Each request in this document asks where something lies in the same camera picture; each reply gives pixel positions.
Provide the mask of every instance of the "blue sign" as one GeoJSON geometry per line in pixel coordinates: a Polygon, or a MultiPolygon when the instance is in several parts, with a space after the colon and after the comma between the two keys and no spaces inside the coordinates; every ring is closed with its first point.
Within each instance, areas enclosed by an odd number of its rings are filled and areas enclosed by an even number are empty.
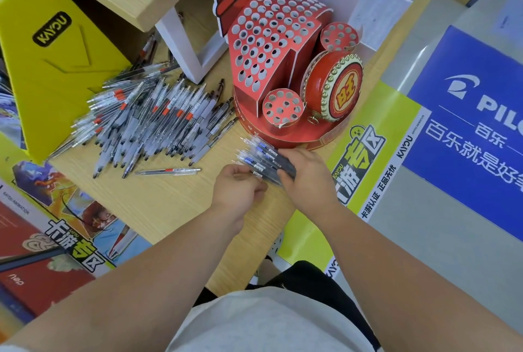
{"type": "Polygon", "coordinates": [[[523,241],[523,65],[451,26],[409,97],[432,114],[403,165],[523,241]]]}

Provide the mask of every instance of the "left hand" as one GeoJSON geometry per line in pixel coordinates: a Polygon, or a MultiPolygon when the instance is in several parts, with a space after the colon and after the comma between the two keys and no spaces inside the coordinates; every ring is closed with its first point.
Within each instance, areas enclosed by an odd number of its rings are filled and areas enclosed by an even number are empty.
{"type": "Polygon", "coordinates": [[[243,221],[253,203],[263,200],[267,188],[267,183],[254,176],[248,166],[227,165],[214,183],[211,209],[220,211],[232,221],[243,221]]]}

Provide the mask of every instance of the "black pants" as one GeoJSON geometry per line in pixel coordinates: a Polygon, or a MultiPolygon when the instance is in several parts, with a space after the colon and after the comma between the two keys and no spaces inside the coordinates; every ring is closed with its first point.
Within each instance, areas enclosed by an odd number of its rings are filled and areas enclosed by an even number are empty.
{"type": "MultiPolygon", "coordinates": [[[[378,339],[356,304],[345,294],[334,279],[325,275],[315,265],[307,261],[298,261],[291,268],[271,279],[267,284],[263,286],[249,284],[246,290],[255,290],[267,286],[284,288],[334,308],[354,323],[372,344],[374,350],[380,348],[378,339]]],[[[216,296],[205,289],[194,306],[212,301],[214,298],[216,296]]]]}

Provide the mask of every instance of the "gray t-shirt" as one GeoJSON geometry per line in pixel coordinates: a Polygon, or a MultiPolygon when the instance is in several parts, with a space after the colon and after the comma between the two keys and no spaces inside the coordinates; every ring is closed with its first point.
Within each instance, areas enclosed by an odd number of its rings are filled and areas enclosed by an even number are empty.
{"type": "MultiPolygon", "coordinates": [[[[239,291],[193,308],[167,352],[373,352],[356,326],[335,309],[292,291],[239,291]]],[[[19,352],[0,346],[0,352],[19,352]]]]}

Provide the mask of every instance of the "white metal leg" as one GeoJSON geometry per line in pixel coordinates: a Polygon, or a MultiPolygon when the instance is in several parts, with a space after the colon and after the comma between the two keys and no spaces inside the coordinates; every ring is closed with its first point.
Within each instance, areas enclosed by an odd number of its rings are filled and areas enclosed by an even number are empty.
{"type": "Polygon", "coordinates": [[[229,48],[225,38],[222,38],[220,33],[216,32],[199,55],[196,55],[178,17],[178,12],[174,8],[161,18],[156,24],[156,29],[187,78],[196,84],[202,81],[207,72],[229,48]]]}

